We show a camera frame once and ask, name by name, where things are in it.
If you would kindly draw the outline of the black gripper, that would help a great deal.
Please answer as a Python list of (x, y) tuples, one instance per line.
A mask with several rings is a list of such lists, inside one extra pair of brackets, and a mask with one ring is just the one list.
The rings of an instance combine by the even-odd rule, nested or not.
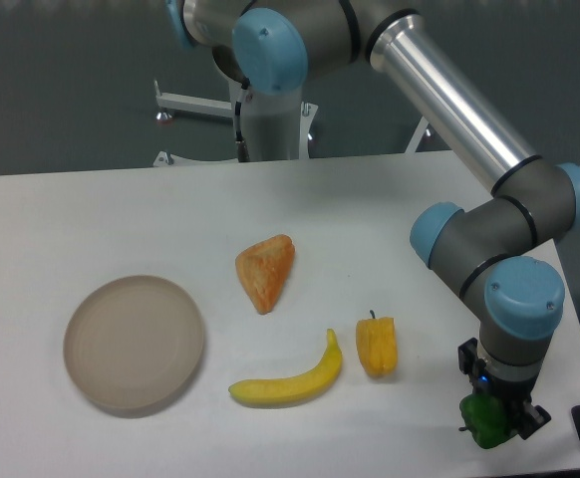
[(546, 409), (532, 404), (538, 361), (528, 365), (504, 363), (491, 356), (476, 338), (460, 345), (457, 354), (458, 368), (468, 377), (473, 390), (500, 399), (511, 429), (523, 440), (551, 421)]

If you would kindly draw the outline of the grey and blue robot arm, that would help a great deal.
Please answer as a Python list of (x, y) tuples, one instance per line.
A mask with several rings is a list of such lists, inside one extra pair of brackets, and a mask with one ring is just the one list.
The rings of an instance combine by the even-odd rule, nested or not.
[(314, 77), (365, 59), (390, 78), (489, 191), (464, 211), (445, 202), (415, 222), (410, 241), (480, 322), (458, 349), (472, 386), (459, 406), (475, 443), (528, 438), (549, 421), (531, 392), (562, 318), (560, 275), (536, 246), (580, 225), (580, 167), (553, 166), (478, 93), (407, 1), (169, 1), (185, 48), (211, 48), (238, 84), (232, 103), (241, 162), (295, 159), (298, 107), (281, 111)]

